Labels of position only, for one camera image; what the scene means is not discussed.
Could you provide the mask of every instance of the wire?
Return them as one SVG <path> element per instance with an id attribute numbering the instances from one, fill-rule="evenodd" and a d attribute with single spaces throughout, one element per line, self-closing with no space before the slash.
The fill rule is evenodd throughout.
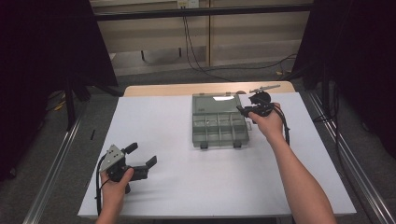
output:
<path id="1" fill-rule="evenodd" d="M 286 117 L 285 117 L 285 114 L 283 113 L 282 109 L 279 106 L 275 105 L 274 103 L 269 103 L 269 102 L 264 101 L 260 97 L 254 97 L 254 95 L 252 97 L 255 100 L 260 101 L 262 104 L 270 106 L 279 115 L 280 119 L 283 122 L 283 127 L 284 127 L 284 132 L 285 132 L 285 140 L 288 143 L 288 145 L 290 145 L 290 134 L 289 134 L 290 128 L 288 127 L 288 123 L 286 122 Z"/>
<path id="2" fill-rule="evenodd" d="M 202 68 L 201 65 L 198 63 L 198 60 L 197 60 L 197 58 L 196 58 L 194 49 L 193 49 L 193 47 L 192 47 L 192 42 L 191 42 L 191 37 L 190 37 L 190 28 L 189 28 L 189 24 L 188 24 L 188 22 L 187 22 L 187 18 L 186 18 L 186 17 L 183 17 L 183 23 L 184 23 L 184 34 L 185 34 L 185 39 L 186 39 L 186 54 L 187 54 L 187 61 L 189 62 L 189 65 L 190 65 L 190 67 L 191 67 L 193 70 L 198 71 L 198 72 L 203 72 L 204 74 L 206 74 L 207 76 L 210 76 L 210 77 L 215 77 L 215 78 L 219 78 L 219 79 L 222 79 L 222 80 L 234 82 L 233 80 L 230 80 L 230 79 L 228 79 L 228 78 L 214 76 L 214 75 L 208 74 L 207 72 L 210 72 L 210 71 L 217 71 L 217 70 L 259 70 L 259 69 L 265 69 L 265 68 L 274 67 L 274 66 L 277 66 L 277 65 L 279 65 L 279 64 L 280 64 L 280 66 L 281 66 L 282 77 L 283 77 L 283 67 L 282 67 L 281 64 L 282 64 L 283 62 L 285 62 L 286 60 L 294 60 L 294 59 L 296 59 L 296 58 L 293 57 L 293 56 L 296 56 L 297 54 L 296 54 L 296 53 L 293 53 L 293 54 L 287 56 L 286 58 L 280 60 L 280 61 L 277 62 L 277 63 L 273 63 L 273 64 L 266 65 L 266 66 L 259 66 L 259 67 L 219 67 L 219 68 L 204 69 L 204 68 Z M 190 42 L 190 48 L 191 48 L 191 52 L 192 52 L 193 58 L 194 58 L 194 60 L 195 60 L 195 63 L 198 65 L 199 69 L 193 67 L 192 64 L 191 64 L 190 56 L 189 56 L 189 42 Z"/>
<path id="3" fill-rule="evenodd" d="M 351 181 L 351 179 L 349 177 L 349 174 L 347 173 L 347 169 L 346 169 L 346 167 L 345 167 L 345 165 L 343 163 L 343 160 L 341 158 L 341 151 L 340 151 L 340 147 L 339 147 L 339 144 L 340 144 L 339 143 L 340 131 L 339 131 L 339 126 L 338 126 L 339 91 L 338 91 L 337 85 L 334 85 L 333 91 L 332 91 L 332 108 L 333 108 L 334 114 L 332 115 L 331 119 L 330 118 L 326 118 L 326 116 L 319 116 L 319 117 L 325 118 L 325 119 L 323 119 L 323 121 L 324 120 L 327 120 L 327 121 L 333 120 L 333 123 L 334 123 L 334 126 L 335 126 L 335 139 L 334 139 L 334 141 L 335 141 L 335 153 L 337 155 L 337 160 L 338 160 L 338 162 L 339 162 L 339 164 L 341 166 L 341 169 L 342 169 L 343 173 L 345 174 L 344 177 L 346 178 L 346 181 L 349 183 L 353 193 L 356 195 L 356 197 L 357 197 L 357 199 L 358 199 L 358 201 L 359 201 L 359 203 L 361 205 L 361 208 L 363 209 L 364 214 L 367 216 L 367 218 L 369 219 L 370 223 L 374 223 L 371 220 L 370 216 L 368 215 L 367 209 L 363 205 L 363 202 L 361 201 L 361 197 L 359 196 L 355 186 L 353 186 L 352 181 Z"/>
<path id="4" fill-rule="evenodd" d="M 100 169 L 100 165 L 102 164 L 102 161 L 105 159 L 105 156 L 106 156 L 106 154 L 104 156 L 102 156 L 102 158 L 99 160 L 97 167 L 96 167 L 96 197 L 95 197 L 95 199 L 96 199 L 96 209 L 98 211 L 98 216 L 102 212 L 102 187 L 99 187 L 99 169 Z"/>
<path id="5" fill-rule="evenodd" d="M 293 56 L 296 56 L 297 54 L 293 53 L 289 56 L 287 56 L 286 58 L 280 60 L 277 63 L 273 63 L 270 65 L 265 65 L 265 66 L 259 66 L 259 67 L 220 67 L 220 68 L 210 68 L 210 69 L 206 69 L 206 72 L 208 71 L 215 71 L 215 70 L 226 70 L 226 69 L 235 69 L 235 70 L 259 70 L 259 69 L 265 69 L 265 68 L 270 68 L 270 67 L 274 67 L 277 66 L 278 64 L 281 64 L 283 62 L 285 62 L 286 60 L 294 60 L 296 58 L 292 58 Z"/>
<path id="6" fill-rule="evenodd" d="M 211 75 L 211 74 L 208 74 L 208 73 L 201 67 L 201 65 L 198 63 L 198 60 L 197 60 L 197 58 L 196 58 L 196 56 L 195 56 L 194 49 L 193 49 L 193 47 L 192 47 L 191 38 L 190 38 L 189 24 L 187 23 L 187 18 L 186 18 L 186 17 L 183 17 L 183 23 L 184 23 L 184 34 L 185 34 L 185 37 L 186 37 L 186 54 L 187 54 L 187 61 L 189 62 L 190 67 L 191 67 L 193 70 L 195 70 L 195 71 L 203 72 L 204 74 L 206 74 L 206 75 L 209 76 L 209 77 L 215 77 L 215 78 L 219 78 L 219 79 L 222 79 L 222 80 L 225 80 L 225 81 L 233 82 L 232 80 L 230 80 L 230 79 L 228 79 L 228 78 L 225 78 L 225 77 L 218 77 L 218 76 L 213 76 L 213 75 Z M 190 41 L 190 47 L 191 47 L 192 55 L 193 55 L 193 57 L 194 57 L 194 59 L 195 59 L 196 64 L 198 65 L 198 67 L 199 67 L 200 69 L 194 68 L 194 67 L 192 66 L 191 62 L 190 62 L 190 56 L 189 56 L 189 42 L 188 42 L 188 39 L 189 39 L 189 41 Z"/>

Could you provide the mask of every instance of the white table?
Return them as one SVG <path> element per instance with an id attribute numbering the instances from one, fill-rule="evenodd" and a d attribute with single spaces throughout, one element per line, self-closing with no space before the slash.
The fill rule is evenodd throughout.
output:
<path id="1" fill-rule="evenodd" d="M 299 93 L 272 93 L 290 127 L 290 145 L 317 179 L 336 215 L 356 213 Z M 249 105 L 248 95 L 240 95 Z M 157 155 L 148 179 L 130 182 L 122 216 L 133 218 L 208 218 L 289 216 L 275 156 L 252 125 L 250 141 L 240 149 L 192 145 L 191 96 L 122 97 L 101 156 L 110 145 L 137 142 L 127 164 L 141 165 Z M 78 215 L 97 217 L 95 175 Z"/>

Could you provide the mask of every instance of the plastic storage case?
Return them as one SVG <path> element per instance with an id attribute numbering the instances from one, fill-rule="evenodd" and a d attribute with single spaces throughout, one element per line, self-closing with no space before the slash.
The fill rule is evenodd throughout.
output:
<path id="1" fill-rule="evenodd" d="M 241 147 L 248 127 L 238 109 L 239 96 L 233 93 L 192 96 L 192 142 L 195 147 Z"/>

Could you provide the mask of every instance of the metal frame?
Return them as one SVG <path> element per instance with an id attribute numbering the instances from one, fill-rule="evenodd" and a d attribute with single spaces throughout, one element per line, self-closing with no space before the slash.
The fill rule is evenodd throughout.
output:
<path id="1" fill-rule="evenodd" d="M 138 12 L 95 13 L 94 17 L 97 21 L 123 21 L 172 17 L 299 12 L 310 11 L 312 6 L 313 4 L 276 5 L 263 7 L 201 7 Z"/>
<path id="2" fill-rule="evenodd" d="M 322 102 L 320 101 L 317 94 L 310 92 L 309 97 L 312 101 L 312 104 L 315 106 L 315 109 L 320 115 L 326 116 L 325 111 L 322 109 Z M 327 130 L 329 131 L 332 140 L 335 142 L 336 137 L 336 126 L 335 123 L 330 120 L 324 123 Z M 355 177 L 361 191 L 363 192 L 364 196 L 366 197 L 367 201 L 373 208 L 376 216 L 378 217 L 379 221 L 384 224 L 388 223 L 396 223 L 395 218 L 390 213 L 384 199 L 379 194 L 378 190 L 375 188 L 372 181 L 369 179 L 366 173 L 364 173 L 361 165 L 359 164 L 358 160 L 356 159 L 355 155 L 353 154 L 352 150 L 348 146 L 347 142 L 345 141 L 344 137 L 339 133 L 339 148 L 340 153 L 350 170 L 350 172 Z"/>

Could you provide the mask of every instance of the finger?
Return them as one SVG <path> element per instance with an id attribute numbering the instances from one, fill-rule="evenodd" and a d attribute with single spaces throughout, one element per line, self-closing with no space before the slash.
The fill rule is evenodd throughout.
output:
<path id="1" fill-rule="evenodd" d="M 254 121 L 257 121 L 257 119 L 260 117 L 260 115 L 253 113 L 253 112 L 248 112 L 248 116 L 253 119 Z"/>
<path id="2" fill-rule="evenodd" d="M 134 175 L 134 169 L 133 168 L 129 168 L 128 170 L 125 171 L 120 183 L 123 186 L 126 186 L 129 183 L 129 181 L 131 180 L 133 175 Z"/>
<path id="3" fill-rule="evenodd" d="M 103 172 L 100 173 L 100 180 L 101 180 L 102 184 L 105 183 L 105 181 L 108 180 L 108 175 L 107 175 L 106 171 L 103 171 Z"/>

